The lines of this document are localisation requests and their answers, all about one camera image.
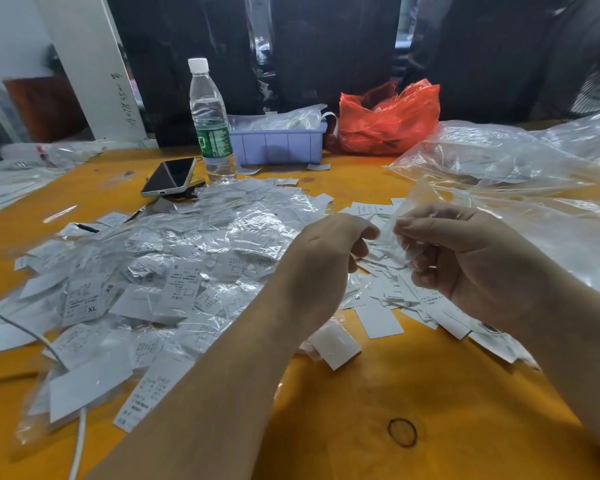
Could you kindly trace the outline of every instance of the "left hand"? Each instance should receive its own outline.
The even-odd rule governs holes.
[[[338,309],[347,288],[354,257],[368,254],[364,239],[380,230],[362,217],[336,214],[308,225],[298,234],[260,293],[285,310],[302,342]]]

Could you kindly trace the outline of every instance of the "green bottle label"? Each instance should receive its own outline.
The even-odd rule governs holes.
[[[229,129],[226,126],[213,130],[196,128],[196,132],[204,158],[227,158],[233,154]]]

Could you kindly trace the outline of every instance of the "white bottle cap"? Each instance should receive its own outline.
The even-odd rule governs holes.
[[[192,74],[204,74],[209,72],[209,63],[204,57],[189,59],[189,69]]]

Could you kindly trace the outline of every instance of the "red plastic bag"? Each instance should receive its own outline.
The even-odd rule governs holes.
[[[423,79],[400,95],[396,82],[361,96],[340,97],[340,131],[327,138],[335,153],[402,154],[431,135],[440,117],[440,86]]]

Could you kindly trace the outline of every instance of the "hand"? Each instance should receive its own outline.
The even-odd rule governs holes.
[[[308,225],[298,234],[260,295],[282,305],[300,342],[338,309],[348,273],[358,269],[353,256],[368,254],[364,239],[379,229],[362,217],[336,214]]]
[[[515,335],[570,276],[528,240],[487,212],[449,204],[419,207],[397,220],[405,249],[426,243],[412,261],[416,286],[436,289],[464,313]]]

